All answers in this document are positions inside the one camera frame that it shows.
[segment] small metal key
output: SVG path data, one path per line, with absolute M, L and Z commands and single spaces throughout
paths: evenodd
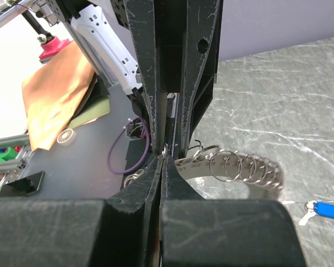
M 316 212 L 314 211 L 314 205 L 316 204 L 317 202 L 315 200 L 312 200 L 312 201 L 308 201 L 306 202 L 306 204 L 304 205 L 304 207 L 306 208 L 307 210 L 307 213 L 305 214 L 305 216 L 303 216 L 303 218 L 299 221 L 299 225 L 300 226 L 305 226 L 308 222 L 308 220 L 314 216 L 316 216 Z
M 316 214 L 334 219 L 334 205 L 324 202 L 316 202 L 314 203 L 313 208 Z

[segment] copper sheet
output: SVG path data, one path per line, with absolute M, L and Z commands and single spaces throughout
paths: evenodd
M 92 66 L 72 42 L 23 82 L 32 151 L 52 147 L 83 99 L 93 75 Z

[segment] blue keychain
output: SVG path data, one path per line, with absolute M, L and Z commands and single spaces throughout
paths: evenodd
M 324 202 L 316 202 L 314 203 L 314 211 L 320 216 L 334 219 L 334 205 Z

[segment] marble countertop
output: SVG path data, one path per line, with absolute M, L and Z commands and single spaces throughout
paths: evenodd
M 299 226 L 306 201 L 334 201 L 334 38 L 219 64 L 214 100 L 194 132 L 203 145 L 279 162 L 307 264 L 334 267 L 334 220 Z M 207 199 L 247 198 L 245 185 L 201 177 Z

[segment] purple cable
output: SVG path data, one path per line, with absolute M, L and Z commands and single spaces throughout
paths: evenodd
M 143 131 L 146 134 L 146 146 L 145 146 L 145 151 L 142 155 L 142 157 L 140 158 L 140 160 L 131 168 L 124 170 L 124 171 L 117 171 L 115 170 L 113 167 L 111 167 L 110 165 L 110 156 L 112 153 L 112 149 L 114 148 L 114 146 L 116 145 L 116 143 L 118 142 L 118 140 L 120 139 L 120 137 L 122 136 L 122 134 L 126 131 L 126 128 L 134 123 L 135 121 L 140 120 L 141 123 L 143 124 Z M 141 166 L 141 164 L 146 160 L 147 157 L 147 152 L 149 150 L 149 146 L 150 146 L 150 135 L 149 135 L 149 130 L 147 128 L 146 123 L 144 122 L 144 120 L 140 117 L 137 117 L 135 119 L 133 119 L 132 121 L 129 121 L 129 123 L 122 129 L 121 133 L 119 134 L 119 136 L 117 137 L 117 139 L 114 141 L 114 143 L 112 144 L 111 148 L 109 149 L 109 153 L 107 154 L 107 168 L 114 174 L 128 174 L 130 172 L 133 172 L 135 170 L 137 170 L 137 168 L 139 168 Z

